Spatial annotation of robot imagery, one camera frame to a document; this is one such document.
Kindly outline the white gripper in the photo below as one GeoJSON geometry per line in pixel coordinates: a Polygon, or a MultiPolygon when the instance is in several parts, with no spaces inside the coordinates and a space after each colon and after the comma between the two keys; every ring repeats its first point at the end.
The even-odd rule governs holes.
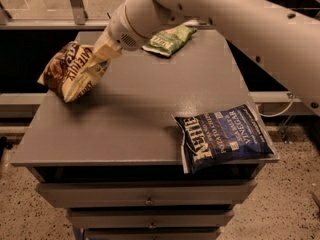
{"type": "Polygon", "coordinates": [[[101,59],[114,59],[121,56],[121,48],[140,49],[168,25],[169,19],[170,11],[156,0],[126,0],[95,42],[93,54],[101,59]]]}

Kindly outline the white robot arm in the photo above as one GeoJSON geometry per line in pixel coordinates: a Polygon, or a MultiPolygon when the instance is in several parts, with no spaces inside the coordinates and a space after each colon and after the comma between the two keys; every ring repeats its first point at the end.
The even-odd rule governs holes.
{"type": "Polygon", "coordinates": [[[266,0],[126,0],[105,29],[114,50],[137,50],[199,19],[320,115],[320,22],[266,0]]]}

